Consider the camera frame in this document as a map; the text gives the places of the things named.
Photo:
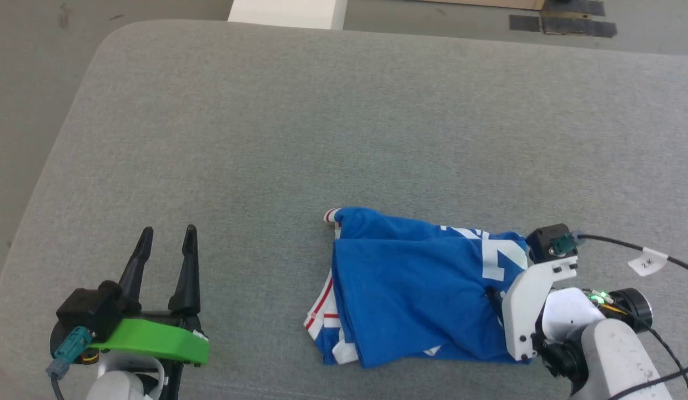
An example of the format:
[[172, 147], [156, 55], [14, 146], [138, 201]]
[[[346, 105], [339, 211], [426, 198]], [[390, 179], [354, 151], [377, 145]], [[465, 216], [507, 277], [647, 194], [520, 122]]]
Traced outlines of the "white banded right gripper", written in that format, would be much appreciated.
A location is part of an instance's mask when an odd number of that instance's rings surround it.
[[562, 343], [604, 319], [625, 322], [636, 333], [653, 324], [651, 306], [635, 289], [625, 293], [580, 288], [555, 291], [555, 283], [577, 276], [577, 259], [555, 258], [529, 266], [506, 293], [486, 287], [489, 304], [504, 327], [507, 352], [514, 360], [534, 358], [545, 344]]

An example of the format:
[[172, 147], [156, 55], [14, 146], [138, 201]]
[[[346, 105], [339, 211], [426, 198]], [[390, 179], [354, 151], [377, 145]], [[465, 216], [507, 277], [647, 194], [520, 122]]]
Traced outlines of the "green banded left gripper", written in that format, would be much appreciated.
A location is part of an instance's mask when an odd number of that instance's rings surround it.
[[[140, 312], [140, 290], [146, 262], [153, 243], [153, 227], [147, 226], [124, 268], [118, 284], [123, 312]], [[143, 314], [125, 317], [108, 338], [95, 338], [88, 349], [151, 356], [184, 364], [209, 363], [211, 344], [199, 319], [201, 309], [198, 232], [187, 226], [182, 243], [183, 261], [173, 296], [171, 314]]]

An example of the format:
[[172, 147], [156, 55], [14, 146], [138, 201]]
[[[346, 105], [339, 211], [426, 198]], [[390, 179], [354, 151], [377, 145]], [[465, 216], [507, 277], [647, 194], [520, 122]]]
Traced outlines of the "blue white red shirt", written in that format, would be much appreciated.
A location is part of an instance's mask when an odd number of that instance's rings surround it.
[[488, 289], [528, 268], [524, 236], [332, 208], [331, 268], [304, 326], [328, 366], [405, 357], [514, 364]]

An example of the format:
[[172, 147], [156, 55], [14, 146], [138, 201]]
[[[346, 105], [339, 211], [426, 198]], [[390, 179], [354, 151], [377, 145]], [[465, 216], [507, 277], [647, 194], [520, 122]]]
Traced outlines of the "grey fabric sofa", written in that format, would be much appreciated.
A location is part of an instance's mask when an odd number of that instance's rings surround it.
[[688, 57], [224, 21], [98, 46], [0, 275], [0, 400], [54, 400], [55, 311], [155, 228], [163, 311], [197, 226], [212, 359], [182, 400], [564, 398], [539, 362], [324, 366], [303, 321], [333, 207], [486, 231], [565, 223], [688, 263]]

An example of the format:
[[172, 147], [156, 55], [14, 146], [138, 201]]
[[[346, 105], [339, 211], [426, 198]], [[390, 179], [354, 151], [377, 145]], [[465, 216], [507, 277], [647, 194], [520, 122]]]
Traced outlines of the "small black floor tape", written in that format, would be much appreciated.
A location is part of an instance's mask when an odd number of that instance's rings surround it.
[[541, 32], [539, 16], [509, 15], [509, 29], [512, 31]]

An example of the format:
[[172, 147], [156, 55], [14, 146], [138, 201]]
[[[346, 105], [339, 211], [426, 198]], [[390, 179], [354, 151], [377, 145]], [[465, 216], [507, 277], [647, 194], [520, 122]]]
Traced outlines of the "white flat box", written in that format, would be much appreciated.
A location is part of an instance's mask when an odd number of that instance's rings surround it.
[[228, 21], [341, 30], [348, 0], [234, 0]]

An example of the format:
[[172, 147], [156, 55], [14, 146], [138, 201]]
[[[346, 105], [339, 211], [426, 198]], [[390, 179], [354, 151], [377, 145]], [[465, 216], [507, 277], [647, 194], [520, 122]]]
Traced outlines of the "long black floor tape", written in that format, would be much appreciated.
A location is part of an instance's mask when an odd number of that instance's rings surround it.
[[541, 27], [545, 34], [563, 36], [612, 38], [617, 35], [615, 23], [589, 18], [542, 16]]

